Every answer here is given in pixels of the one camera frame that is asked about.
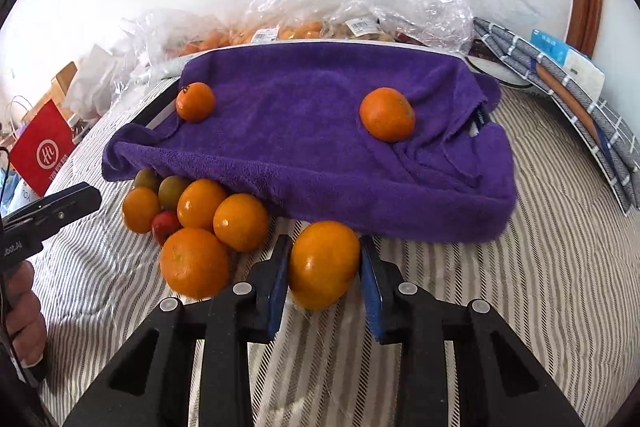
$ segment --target red fruit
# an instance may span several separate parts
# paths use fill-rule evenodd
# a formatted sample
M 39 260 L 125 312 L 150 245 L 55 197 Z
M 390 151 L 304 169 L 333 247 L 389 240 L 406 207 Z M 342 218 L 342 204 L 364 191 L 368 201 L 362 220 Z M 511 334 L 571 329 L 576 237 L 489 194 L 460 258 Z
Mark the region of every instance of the red fruit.
M 160 212 L 151 223 L 151 231 L 162 247 L 169 236 L 182 228 L 175 212 Z

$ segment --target barcode sticker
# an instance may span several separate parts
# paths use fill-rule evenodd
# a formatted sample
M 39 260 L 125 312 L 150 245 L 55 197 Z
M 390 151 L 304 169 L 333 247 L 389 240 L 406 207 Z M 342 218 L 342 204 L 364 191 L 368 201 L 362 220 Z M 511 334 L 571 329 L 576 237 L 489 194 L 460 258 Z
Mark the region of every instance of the barcode sticker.
M 380 29 L 380 26 L 378 26 L 378 23 L 372 19 L 351 19 L 350 21 L 345 22 L 345 24 L 349 27 L 351 33 L 353 33 L 356 37 L 382 33 L 382 30 Z
M 254 33 L 251 42 L 271 42 L 278 38 L 278 32 L 280 31 L 280 26 L 276 26 L 275 28 L 263 28 Z

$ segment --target orange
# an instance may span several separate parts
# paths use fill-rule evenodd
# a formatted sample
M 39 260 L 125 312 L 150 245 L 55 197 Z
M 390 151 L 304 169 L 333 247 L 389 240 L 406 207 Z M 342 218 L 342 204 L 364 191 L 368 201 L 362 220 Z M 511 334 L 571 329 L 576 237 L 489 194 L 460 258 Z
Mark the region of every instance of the orange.
M 308 22 L 299 26 L 293 35 L 294 39 L 319 39 L 322 31 L 321 22 Z
M 226 198 L 225 189 L 211 180 L 197 180 L 185 188 L 178 200 L 178 221 L 185 228 L 213 232 L 213 216 Z
M 385 142 L 406 140 L 415 128 L 414 108 L 391 87 L 380 87 L 364 97 L 360 119 L 367 131 Z
M 151 232 L 151 223 L 160 212 L 160 199 L 150 188 L 134 188 L 122 202 L 124 224 L 132 232 Z
M 184 55 L 191 55 L 200 51 L 200 47 L 196 42 L 189 42 L 180 52 L 180 57 Z
M 289 259 L 289 288 L 307 310 L 327 308 L 342 297 L 360 267 L 360 242 L 346 225 L 312 223 L 298 236 Z
M 254 38 L 255 33 L 260 29 L 261 26 L 257 28 L 247 28 L 245 30 L 232 30 L 230 33 L 230 44 L 232 46 L 237 46 L 238 44 L 247 44 L 251 42 L 251 39 Z
M 215 50 L 220 47 L 220 39 L 222 38 L 222 33 L 218 31 L 212 32 L 206 40 L 203 40 L 200 43 L 200 51 L 205 52 L 208 50 Z
M 213 231 L 226 245 L 248 253 L 264 245 L 269 235 L 269 213 L 258 198 L 233 194 L 216 210 Z
M 212 233 L 180 229 L 162 247 L 160 273 L 172 290 L 204 299 L 219 294 L 226 286 L 229 257 Z
M 187 122 L 197 123 L 207 118 L 216 108 L 216 97 L 207 84 L 194 82 L 184 86 L 175 99 L 178 116 Z
M 229 45 L 229 35 L 222 35 L 220 37 L 220 42 L 218 43 L 218 47 L 219 48 L 224 48 L 225 46 Z
M 291 28 L 290 26 L 284 26 L 284 28 L 280 30 L 278 38 L 281 41 L 288 41 L 289 39 L 295 39 L 295 34 L 295 29 Z

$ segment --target black wire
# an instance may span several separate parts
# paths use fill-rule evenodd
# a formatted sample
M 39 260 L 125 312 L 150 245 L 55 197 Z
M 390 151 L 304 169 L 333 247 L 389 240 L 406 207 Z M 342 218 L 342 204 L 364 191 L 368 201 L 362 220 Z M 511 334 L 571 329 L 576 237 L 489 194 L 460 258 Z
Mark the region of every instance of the black wire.
M 4 198 L 4 188 L 6 187 L 6 181 L 9 179 L 9 166 L 11 165 L 11 156 L 9 154 L 9 149 L 6 147 L 0 147 L 0 154 L 6 154 L 6 169 L 4 170 L 4 180 L 2 181 L 2 190 L 0 190 L 0 204 L 2 203 L 2 198 Z M 4 239 L 4 224 L 2 223 L 2 219 L 0 219 L 0 242 Z

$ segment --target red shopping bag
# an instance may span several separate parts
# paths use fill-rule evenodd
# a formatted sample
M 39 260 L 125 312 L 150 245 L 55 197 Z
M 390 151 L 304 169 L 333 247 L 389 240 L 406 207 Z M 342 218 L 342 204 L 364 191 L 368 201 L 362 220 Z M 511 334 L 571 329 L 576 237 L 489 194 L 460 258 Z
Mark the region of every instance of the red shopping bag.
M 11 149 L 11 163 L 33 191 L 43 197 L 75 147 L 71 127 L 49 100 Z

